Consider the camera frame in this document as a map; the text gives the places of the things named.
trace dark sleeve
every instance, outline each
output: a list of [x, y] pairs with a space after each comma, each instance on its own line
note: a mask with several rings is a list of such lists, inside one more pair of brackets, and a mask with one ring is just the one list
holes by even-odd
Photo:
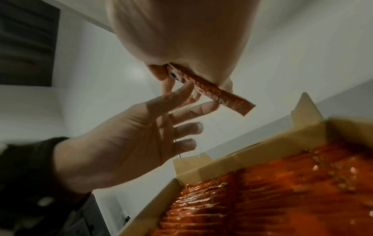
[[53, 149], [66, 139], [8, 145], [0, 153], [0, 229], [57, 235], [89, 198], [70, 192], [54, 174]]

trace human hand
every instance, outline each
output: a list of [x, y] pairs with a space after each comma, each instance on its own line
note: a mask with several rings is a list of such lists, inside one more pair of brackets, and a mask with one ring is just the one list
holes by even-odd
[[233, 72], [259, 0], [107, 0], [109, 21], [126, 49], [162, 81], [174, 63], [232, 92]]
[[55, 147], [55, 172], [63, 184], [77, 193], [112, 187], [161, 166], [168, 159], [197, 146], [182, 139], [203, 131], [203, 125], [187, 123], [215, 111], [218, 104], [207, 102], [180, 107], [190, 97], [194, 83], [145, 103], [132, 106], [97, 128]]

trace open cardboard box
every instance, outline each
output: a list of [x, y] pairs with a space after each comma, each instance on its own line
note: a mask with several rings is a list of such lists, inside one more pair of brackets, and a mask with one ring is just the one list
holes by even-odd
[[373, 120], [333, 117], [323, 120], [307, 93], [291, 113], [294, 129], [248, 146], [230, 155], [211, 160], [207, 155], [174, 160], [177, 177], [123, 229], [119, 236], [144, 236], [157, 228], [180, 186], [196, 184], [243, 167], [288, 157], [320, 145], [346, 140], [373, 148]]

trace cardboard tab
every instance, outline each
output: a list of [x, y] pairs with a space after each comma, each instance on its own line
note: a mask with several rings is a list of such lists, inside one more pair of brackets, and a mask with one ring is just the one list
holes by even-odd
[[323, 121], [321, 113], [308, 93], [302, 93], [298, 104], [290, 116], [293, 121], [293, 127], [296, 129]]
[[205, 166], [207, 164], [210, 164], [211, 162], [211, 158], [205, 153], [201, 153], [200, 156], [183, 157], [173, 160], [176, 176], [179, 176], [187, 171]]

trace red packet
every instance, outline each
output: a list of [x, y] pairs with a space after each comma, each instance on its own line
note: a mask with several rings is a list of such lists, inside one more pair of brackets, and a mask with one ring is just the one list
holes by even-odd
[[197, 92], [206, 95], [212, 100], [217, 101], [219, 104], [222, 104], [243, 116], [255, 107], [255, 105], [248, 100], [232, 93], [228, 93], [205, 79], [183, 71], [180, 67], [174, 64], [168, 64], [167, 71], [172, 78], [183, 84], [186, 81], [193, 81], [195, 86], [194, 89]]

